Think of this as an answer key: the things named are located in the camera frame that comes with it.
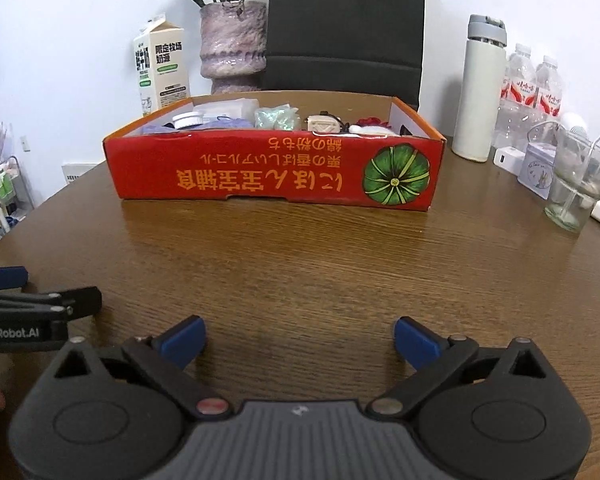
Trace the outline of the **iridescent wrapper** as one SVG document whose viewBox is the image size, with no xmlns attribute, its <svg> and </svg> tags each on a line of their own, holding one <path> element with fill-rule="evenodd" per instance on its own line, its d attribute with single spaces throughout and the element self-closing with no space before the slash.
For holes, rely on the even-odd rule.
<svg viewBox="0 0 600 480">
<path fill-rule="evenodd" d="M 260 107 L 254 111 L 253 125 L 262 130 L 298 131 L 301 126 L 298 108 L 286 103 L 276 107 Z"/>
</svg>

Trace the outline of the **white usb charger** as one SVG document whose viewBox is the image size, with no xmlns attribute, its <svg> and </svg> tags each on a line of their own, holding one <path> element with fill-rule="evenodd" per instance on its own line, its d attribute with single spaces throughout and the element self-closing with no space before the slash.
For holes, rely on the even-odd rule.
<svg viewBox="0 0 600 480">
<path fill-rule="evenodd" d="M 498 168 L 501 168 L 510 174 L 518 177 L 522 163 L 524 162 L 523 151 L 517 150 L 513 146 L 504 146 L 504 148 L 497 148 L 493 156 L 493 163 Z"/>
</svg>

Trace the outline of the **white wall panel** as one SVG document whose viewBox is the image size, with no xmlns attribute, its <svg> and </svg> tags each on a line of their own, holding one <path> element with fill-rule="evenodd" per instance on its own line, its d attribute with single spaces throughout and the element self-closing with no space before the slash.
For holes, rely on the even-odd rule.
<svg viewBox="0 0 600 480">
<path fill-rule="evenodd" d="M 96 167 L 92 162 L 69 162 L 62 164 L 61 170 L 67 184 L 74 182 Z"/>
</svg>

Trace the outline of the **black paper bag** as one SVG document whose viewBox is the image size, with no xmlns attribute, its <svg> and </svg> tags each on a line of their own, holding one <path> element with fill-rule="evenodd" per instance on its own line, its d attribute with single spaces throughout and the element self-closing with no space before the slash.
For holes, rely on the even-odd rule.
<svg viewBox="0 0 600 480">
<path fill-rule="evenodd" d="M 418 106 L 425 0 L 268 0 L 265 90 L 396 96 Z"/>
</svg>

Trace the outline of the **clear drinking glass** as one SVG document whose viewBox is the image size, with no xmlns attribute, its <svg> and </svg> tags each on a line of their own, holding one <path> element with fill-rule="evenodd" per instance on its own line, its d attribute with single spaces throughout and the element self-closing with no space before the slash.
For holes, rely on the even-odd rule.
<svg viewBox="0 0 600 480">
<path fill-rule="evenodd" d="M 562 130 L 557 137 L 554 178 L 544 212 L 550 220 L 579 234 L 600 201 L 600 132 Z"/>
</svg>

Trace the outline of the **white thermos bottle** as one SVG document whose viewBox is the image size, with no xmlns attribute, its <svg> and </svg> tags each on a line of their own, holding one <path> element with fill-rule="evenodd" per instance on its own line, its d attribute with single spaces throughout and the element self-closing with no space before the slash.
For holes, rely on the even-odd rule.
<svg viewBox="0 0 600 480">
<path fill-rule="evenodd" d="M 505 78 L 506 46 L 502 21 L 471 14 L 452 151 L 472 162 L 489 158 Z"/>
</svg>

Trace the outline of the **purple cloth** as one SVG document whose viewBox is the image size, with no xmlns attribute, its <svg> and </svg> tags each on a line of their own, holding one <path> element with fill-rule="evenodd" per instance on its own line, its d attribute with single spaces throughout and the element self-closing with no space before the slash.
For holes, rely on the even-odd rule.
<svg viewBox="0 0 600 480">
<path fill-rule="evenodd" d="M 253 129 L 254 125 L 249 120 L 220 116 L 208 122 L 194 122 L 193 119 L 181 119 L 179 122 L 168 122 L 162 126 L 143 126 L 141 134 L 167 134 L 180 131 L 204 131 L 227 129 Z"/>
</svg>

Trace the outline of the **white round lid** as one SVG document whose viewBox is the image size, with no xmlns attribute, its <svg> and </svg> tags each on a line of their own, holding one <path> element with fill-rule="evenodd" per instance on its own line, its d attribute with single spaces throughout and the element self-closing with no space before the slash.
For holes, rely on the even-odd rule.
<svg viewBox="0 0 600 480">
<path fill-rule="evenodd" d="M 204 119 L 204 113 L 201 112 L 188 112 L 183 114 L 175 115 L 172 118 L 173 128 L 176 130 L 197 128 L 206 122 Z"/>
</svg>

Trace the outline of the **small white tin box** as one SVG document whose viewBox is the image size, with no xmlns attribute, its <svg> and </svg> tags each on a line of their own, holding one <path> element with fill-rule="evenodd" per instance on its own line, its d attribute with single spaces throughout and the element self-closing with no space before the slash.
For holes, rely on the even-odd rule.
<svg viewBox="0 0 600 480">
<path fill-rule="evenodd" d="M 529 143 L 517 181 L 543 200 L 550 195 L 554 178 L 556 146 L 549 143 Z"/>
</svg>

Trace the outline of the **red cardboard box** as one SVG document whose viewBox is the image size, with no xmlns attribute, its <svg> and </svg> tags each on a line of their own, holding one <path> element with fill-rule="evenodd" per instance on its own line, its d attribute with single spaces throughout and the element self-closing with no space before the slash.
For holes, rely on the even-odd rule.
<svg viewBox="0 0 600 480">
<path fill-rule="evenodd" d="M 394 96 L 314 90 L 260 91 L 265 107 L 289 104 L 301 118 L 329 112 L 347 124 L 375 117 L 389 134 L 356 136 L 306 129 L 163 126 L 224 96 L 194 96 L 111 133 L 102 141 L 122 198 L 283 198 L 425 211 L 436 190 L 445 137 Z"/>
</svg>

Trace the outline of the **white green milk carton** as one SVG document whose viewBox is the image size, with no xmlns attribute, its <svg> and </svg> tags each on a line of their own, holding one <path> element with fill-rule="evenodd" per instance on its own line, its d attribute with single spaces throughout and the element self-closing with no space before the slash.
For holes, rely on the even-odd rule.
<svg viewBox="0 0 600 480">
<path fill-rule="evenodd" d="M 148 21 L 134 38 L 137 87 L 144 116 L 190 97 L 183 40 L 184 29 L 170 23 L 164 14 Z"/>
</svg>

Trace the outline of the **red artificial rose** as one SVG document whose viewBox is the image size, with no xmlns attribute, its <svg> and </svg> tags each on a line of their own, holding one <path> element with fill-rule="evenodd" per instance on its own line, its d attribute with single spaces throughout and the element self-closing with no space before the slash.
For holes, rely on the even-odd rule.
<svg viewBox="0 0 600 480">
<path fill-rule="evenodd" d="M 359 119 L 356 124 L 360 127 L 370 127 L 370 126 L 379 126 L 388 128 L 389 124 L 385 120 L 382 120 L 378 117 L 366 117 Z"/>
</svg>

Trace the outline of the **metal storage rack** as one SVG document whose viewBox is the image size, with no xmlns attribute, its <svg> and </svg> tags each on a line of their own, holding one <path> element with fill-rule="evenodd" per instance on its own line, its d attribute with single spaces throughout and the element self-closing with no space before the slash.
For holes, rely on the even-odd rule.
<svg viewBox="0 0 600 480">
<path fill-rule="evenodd" d="M 0 240 L 34 209 L 18 159 L 0 162 Z"/>
</svg>

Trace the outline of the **clear plastic wipes pack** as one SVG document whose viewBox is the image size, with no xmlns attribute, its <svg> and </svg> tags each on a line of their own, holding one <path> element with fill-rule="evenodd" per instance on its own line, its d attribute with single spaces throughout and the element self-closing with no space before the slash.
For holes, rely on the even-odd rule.
<svg viewBox="0 0 600 480">
<path fill-rule="evenodd" d="M 258 99 L 234 99 L 196 104 L 193 112 L 204 117 L 228 117 L 232 119 L 245 119 L 252 122 L 254 113 L 260 107 Z"/>
</svg>

